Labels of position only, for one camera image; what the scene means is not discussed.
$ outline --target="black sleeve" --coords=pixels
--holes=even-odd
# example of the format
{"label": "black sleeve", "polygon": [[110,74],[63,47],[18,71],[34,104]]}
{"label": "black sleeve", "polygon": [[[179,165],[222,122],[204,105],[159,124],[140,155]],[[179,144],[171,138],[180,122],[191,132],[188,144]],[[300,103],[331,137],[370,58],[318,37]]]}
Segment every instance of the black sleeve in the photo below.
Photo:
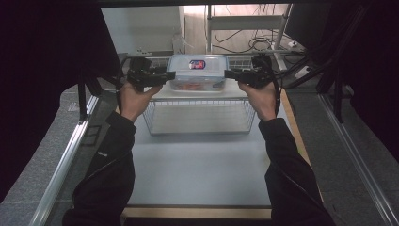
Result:
{"label": "black sleeve", "polygon": [[73,208],[63,225],[120,225],[120,214],[129,201],[135,181],[132,147],[136,128],[116,112],[88,172],[73,192]]}
{"label": "black sleeve", "polygon": [[284,119],[259,123],[270,167],[265,175],[275,225],[335,225],[313,170],[299,154]]}

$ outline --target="white wall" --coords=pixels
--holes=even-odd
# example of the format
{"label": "white wall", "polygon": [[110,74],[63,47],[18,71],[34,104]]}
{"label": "white wall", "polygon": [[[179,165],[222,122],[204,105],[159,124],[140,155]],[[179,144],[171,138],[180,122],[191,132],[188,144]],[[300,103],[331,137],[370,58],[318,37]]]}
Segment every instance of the white wall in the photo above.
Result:
{"label": "white wall", "polygon": [[102,8],[117,53],[172,51],[184,28],[182,7]]}

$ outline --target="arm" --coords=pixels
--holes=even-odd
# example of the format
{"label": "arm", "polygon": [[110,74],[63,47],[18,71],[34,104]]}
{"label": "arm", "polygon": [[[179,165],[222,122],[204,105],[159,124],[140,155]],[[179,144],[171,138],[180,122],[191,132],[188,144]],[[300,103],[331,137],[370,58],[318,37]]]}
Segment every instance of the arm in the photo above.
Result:
{"label": "arm", "polygon": [[113,112],[107,118],[110,127],[85,178],[73,192],[73,208],[65,213],[63,225],[120,225],[120,214],[132,195],[135,181],[134,122],[160,89],[138,92],[125,84],[120,90],[122,112]]}
{"label": "arm", "polygon": [[276,225],[335,225],[319,194],[311,167],[298,153],[284,119],[276,119],[274,86],[239,84],[261,119],[270,167],[265,175]]}

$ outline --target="white wire basket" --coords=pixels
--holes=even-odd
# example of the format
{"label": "white wire basket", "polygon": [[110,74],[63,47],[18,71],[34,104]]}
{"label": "white wire basket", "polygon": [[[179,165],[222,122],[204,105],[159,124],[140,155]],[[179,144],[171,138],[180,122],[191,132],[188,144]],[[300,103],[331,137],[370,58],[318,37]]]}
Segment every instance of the white wire basket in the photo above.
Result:
{"label": "white wire basket", "polygon": [[[150,58],[153,67],[167,58]],[[229,57],[231,68],[250,68],[250,56]],[[228,79],[222,93],[176,92],[166,84],[152,97],[144,119],[151,135],[247,134],[255,110],[236,82]]]}

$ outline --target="sticker on lid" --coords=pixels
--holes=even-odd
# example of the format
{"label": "sticker on lid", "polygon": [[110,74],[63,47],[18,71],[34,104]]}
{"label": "sticker on lid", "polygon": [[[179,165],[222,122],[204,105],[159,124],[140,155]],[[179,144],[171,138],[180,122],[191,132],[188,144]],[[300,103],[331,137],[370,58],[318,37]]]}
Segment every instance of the sticker on lid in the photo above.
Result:
{"label": "sticker on lid", "polygon": [[189,69],[205,69],[206,63],[205,60],[191,60],[188,64]]}

